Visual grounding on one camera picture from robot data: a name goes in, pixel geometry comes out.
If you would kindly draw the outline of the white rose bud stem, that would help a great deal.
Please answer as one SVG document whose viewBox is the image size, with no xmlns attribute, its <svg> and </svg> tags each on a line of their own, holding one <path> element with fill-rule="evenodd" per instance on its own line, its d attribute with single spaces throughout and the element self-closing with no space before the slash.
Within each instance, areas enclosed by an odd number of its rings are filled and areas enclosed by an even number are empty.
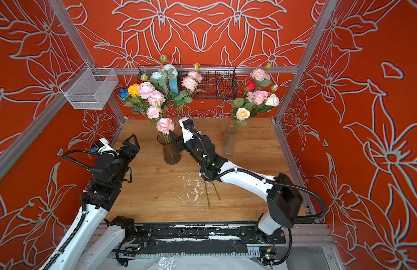
<svg viewBox="0 0 417 270">
<path fill-rule="evenodd" d="M 207 207 L 211 209 L 211 192 L 214 192 L 215 198 L 221 200 L 220 194 L 217 190 L 215 182 L 204 182 L 205 196 L 207 200 Z"/>
</svg>

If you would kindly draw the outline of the blue rose stem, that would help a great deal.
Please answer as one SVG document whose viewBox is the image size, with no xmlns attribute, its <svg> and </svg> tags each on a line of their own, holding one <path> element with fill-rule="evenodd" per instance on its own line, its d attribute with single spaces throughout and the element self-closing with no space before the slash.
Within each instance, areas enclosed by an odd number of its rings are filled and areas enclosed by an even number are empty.
<svg viewBox="0 0 417 270">
<path fill-rule="evenodd" d="M 129 98 L 130 93 L 128 91 L 128 88 L 122 88 L 118 91 L 117 95 L 120 98 L 120 100 L 125 101 Z"/>
</svg>

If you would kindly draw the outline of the pink peony stem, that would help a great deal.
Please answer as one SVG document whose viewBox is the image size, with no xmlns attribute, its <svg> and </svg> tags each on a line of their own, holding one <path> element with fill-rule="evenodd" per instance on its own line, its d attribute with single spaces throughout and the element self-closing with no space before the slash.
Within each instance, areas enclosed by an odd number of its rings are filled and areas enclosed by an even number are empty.
<svg viewBox="0 0 417 270">
<path fill-rule="evenodd" d="M 199 63 L 193 64 L 193 70 L 181 81 L 183 89 L 173 98 L 177 111 L 176 124 L 179 124 L 180 114 L 182 113 L 184 106 L 192 103 L 192 95 L 203 92 L 203 90 L 198 89 L 199 85 L 202 83 L 202 75 L 199 72 L 200 68 L 201 65 Z"/>
<path fill-rule="evenodd" d="M 142 82 L 141 84 L 139 84 L 138 92 L 140 97 L 149 104 L 149 107 L 156 106 L 158 108 L 161 108 L 163 111 L 163 115 L 166 117 L 165 107 L 167 105 L 167 98 L 162 92 L 156 90 L 151 82 Z"/>
<path fill-rule="evenodd" d="M 159 139 L 163 144 L 172 142 L 170 131 L 174 131 L 175 125 L 172 119 L 165 117 L 161 108 L 150 106 L 146 111 L 147 118 L 151 121 L 159 135 Z"/>
<path fill-rule="evenodd" d="M 260 91 L 271 85 L 271 77 L 266 68 L 255 68 L 250 72 L 251 81 L 256 84 L 254 91 Z"/>
</svg>

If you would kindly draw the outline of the pink rose stem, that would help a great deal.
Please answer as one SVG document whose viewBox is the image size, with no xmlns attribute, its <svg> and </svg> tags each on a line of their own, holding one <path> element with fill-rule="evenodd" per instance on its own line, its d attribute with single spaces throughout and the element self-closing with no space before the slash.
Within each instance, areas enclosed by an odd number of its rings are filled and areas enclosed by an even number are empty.
<svg viewBox="0 0 417 270">
<path fill-rule="evenodd" d="M 247 93 L 246 99 L 249 101 L 254 109 L 258 109 L 260 105 L 263 105 L 269 97 L 269 92 L 266 91 L 253 91 Z"/>
</svg>

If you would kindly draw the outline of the red rose stem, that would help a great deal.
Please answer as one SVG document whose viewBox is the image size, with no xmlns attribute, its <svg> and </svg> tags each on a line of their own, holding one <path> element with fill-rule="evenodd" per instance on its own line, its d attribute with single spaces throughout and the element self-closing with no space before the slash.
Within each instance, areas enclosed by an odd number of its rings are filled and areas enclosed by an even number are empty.
<svg viewBox="0 0 417 270">
<path fill-rule="evenodd" d="M 256 88 L 256 84 L 252 81 L 248 81 L 244 86 L 243 98 L 245 99 L 244 107 L 247 110 L 252 110 L 256 106 L 255 96 L 253 91 Z"/>
</svg>

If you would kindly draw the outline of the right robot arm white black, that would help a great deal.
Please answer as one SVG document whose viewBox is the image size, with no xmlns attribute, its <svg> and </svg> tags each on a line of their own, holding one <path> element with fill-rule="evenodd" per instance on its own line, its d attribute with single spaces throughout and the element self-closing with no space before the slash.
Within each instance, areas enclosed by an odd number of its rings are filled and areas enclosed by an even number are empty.
<svg viewBox="0 0 417 270">
<path fill-rule="evenodd" d="M 322 218 L 328 207 L 315 192 L 294 185 L 285 174 L 264 175 L 242 168 L 218 155 L 208 136 L 200 135 L 193 126 L 183 130 L 181 136 L 170 132 L 179 150 L 185 150 L 199 165 L 199 176 L 206 182 L 219 181 L 238 186 L 249 191 L 268 204 L 268 212 L 263 214 L 257 231 L 271 236 L 280 228 L 293 228 L 297 221 L 314 221 Z M 310 216 L 298 214 L 303 203 L 301 193 L 314 197 L 321 205 L 321 211 Z"/>
</svg>

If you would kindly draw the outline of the clear ribbed glass vase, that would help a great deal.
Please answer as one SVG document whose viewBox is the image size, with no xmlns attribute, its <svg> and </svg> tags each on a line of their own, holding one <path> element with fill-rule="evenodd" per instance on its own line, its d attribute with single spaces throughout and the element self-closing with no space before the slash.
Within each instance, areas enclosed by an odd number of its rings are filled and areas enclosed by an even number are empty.
<svg viewBox="0 0 417 270">
<path fill-rule="evenodd" d="M 233 127 L 228 127 L 225 130 L 225 139 L 223 144 L 223 152 L 225 155 L 234 155 L 236 148 L 236 134 L 237 130 Z"/>
</svg>

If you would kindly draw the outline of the yellow rose stem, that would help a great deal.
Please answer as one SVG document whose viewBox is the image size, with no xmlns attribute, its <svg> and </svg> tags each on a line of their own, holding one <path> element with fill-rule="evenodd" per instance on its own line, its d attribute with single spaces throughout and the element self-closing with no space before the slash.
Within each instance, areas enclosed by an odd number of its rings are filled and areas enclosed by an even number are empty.
<svg viewBox="0 0 417 270">
<path fill-rule="evenodd" d="M 150 122 L 150 124 L 153 124 L 153 121 L 147 116 L 149 104 L 140 97 L 138 88 L 138 84 L 133 84 L 128 87 L 127 93 L 129 95 L 125 100 L 125 105 L 129 108 L 132 108 L 132 113 L 136 115 L 142 115 L 146 120 Z"/>
</svg>

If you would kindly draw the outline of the pale blue peony stem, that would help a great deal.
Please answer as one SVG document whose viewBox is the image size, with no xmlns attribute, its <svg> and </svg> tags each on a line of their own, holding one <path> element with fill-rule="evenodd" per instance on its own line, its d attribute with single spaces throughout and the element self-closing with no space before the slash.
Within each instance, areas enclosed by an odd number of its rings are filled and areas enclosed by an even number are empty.
<svg viewBox="0 0 417 270">
<path fill-rule="evenodd" d="M 169 89 L 169 80 L 172 78 L 178 78 L 178 71 L 176 67 L 168 63 L 167 56 L 160 56 L 161 65 L 158 68 L 158 71 L 153 73 L 150 77 L 149 82 L 151 82 L 155 89 L 162 92 L 165 96 L 169 98 L 174 98 L 175 93 L 170 92 Z"/>
</svg>

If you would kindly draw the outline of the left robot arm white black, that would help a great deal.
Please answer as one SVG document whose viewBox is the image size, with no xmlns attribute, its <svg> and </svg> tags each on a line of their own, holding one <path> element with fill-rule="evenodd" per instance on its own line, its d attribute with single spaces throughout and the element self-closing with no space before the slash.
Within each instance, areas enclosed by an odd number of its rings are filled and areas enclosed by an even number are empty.
<svg viewBox="0 0 417 270">
<path fill-rule="evenodd" d="M 56 247 L 52 255 L 42 265 L 43 270 L 96 270 L 101 266 L 114 248 L 125 240 L 126 227 L 111 225 L 92 245 L 86 248 L 98 225 L 106 218 L 124 182 L 132 179 L 125 176 L 132 172 L 129 164 L 140 151 L 136 135 L 131 135 L 114 150 L 105 138 L 91 146 L 87 153 L 96 156 L 94 164 L 89 166 L 72 158 L 70 150 L 62 155 L 91 173 L 89 188 L 79 197 L 80 209 L 70 229 Z"/>
</svg>

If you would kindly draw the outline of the peach rose stem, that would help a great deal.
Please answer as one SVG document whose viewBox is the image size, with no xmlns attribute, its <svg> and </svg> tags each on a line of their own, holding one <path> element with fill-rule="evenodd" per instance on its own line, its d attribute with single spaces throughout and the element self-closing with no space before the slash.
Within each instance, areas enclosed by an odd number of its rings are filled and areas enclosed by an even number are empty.
<svg viewBox="0 0 417 270">
<path fill-rule="evenodd" d="M 233 116 L 229 122 L 227 133 L 235 134 L 237 133 L 239 127 L 246 126 L 246 120 L 251 116 L 251 113 L 246 108 L 235 108 L 233 110 Z"/>
</svg>

